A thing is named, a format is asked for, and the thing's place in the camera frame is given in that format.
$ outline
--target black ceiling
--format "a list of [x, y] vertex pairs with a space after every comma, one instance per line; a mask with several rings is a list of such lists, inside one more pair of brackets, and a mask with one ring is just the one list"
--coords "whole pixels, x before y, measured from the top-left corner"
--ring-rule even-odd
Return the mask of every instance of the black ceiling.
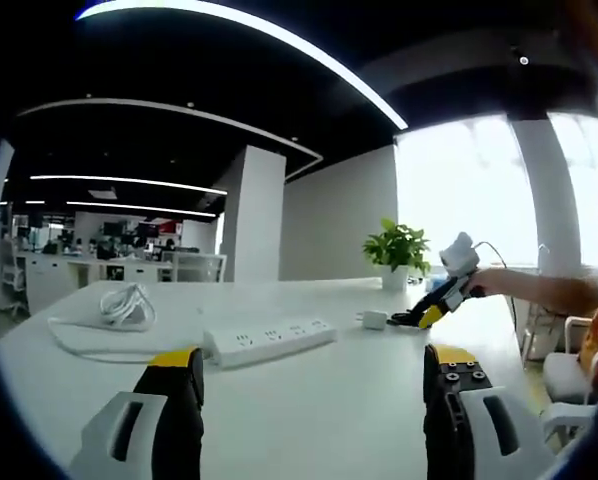
[[[449, 6], [430, 1], [416, 7], [409, 2], [389, 7], [368, 2], [361, 7], [325, 0], [216, 3], [277, 23], [353, 71], [389, 52], [452, 31], [553, 28], [549, 9], [537, 11], [537, 2]], [[87, 95], [182, 107], [193, 102], [196, 110], [286, 139], [298, 137], [297, 143], [324, 156], [320, 166], [385, 145], [397, 131], [369, 102], [333, 118], [323, 96], [338, 77], [292, 47], [247, 27], [164, 9], [113, 12], [75, 22], [84, 6], [34, 5], [0, 17], [0, 26], [13, 40], [0, 45], [0, 129], [16, 149], [4, 199], [43, 199], [43, 208], [50, 205], [55, 210], [70, 210], [63, 204], [66, 200], [96, 201], [87, 193], [92, 183], [28, 180], [43, 174], [212, 187], [246, 144], [286, 155], [288, 174], [314, 160], [232, 126], [142, 107], [81, 105], [15, 117], [40, 104]], [[584, 98], [585, 104], [589, 89], [585, 77], [570, 71], [483, 68], [410, 85], [386, 100], [416, 128], [468, 114], [560, 105], [564, 99]], [[119, 203], [163, 208], [197, 210], [203, 197], [161, 187], [115, 188]], [[208, 208], [220, 211], [221, 204]]]

